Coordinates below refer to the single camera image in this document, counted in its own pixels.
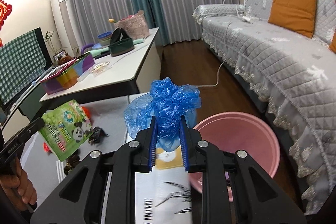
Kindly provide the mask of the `person left hand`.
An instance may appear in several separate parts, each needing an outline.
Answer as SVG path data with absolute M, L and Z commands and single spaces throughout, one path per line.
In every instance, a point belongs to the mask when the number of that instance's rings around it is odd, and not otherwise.
M 25 211 L 28 204 L 36 204 L 37 191 L 17 157 L 15 158 L 15 171 L 16 174 L 1 175 L 1 187 L 14 207 L 19 211 Z

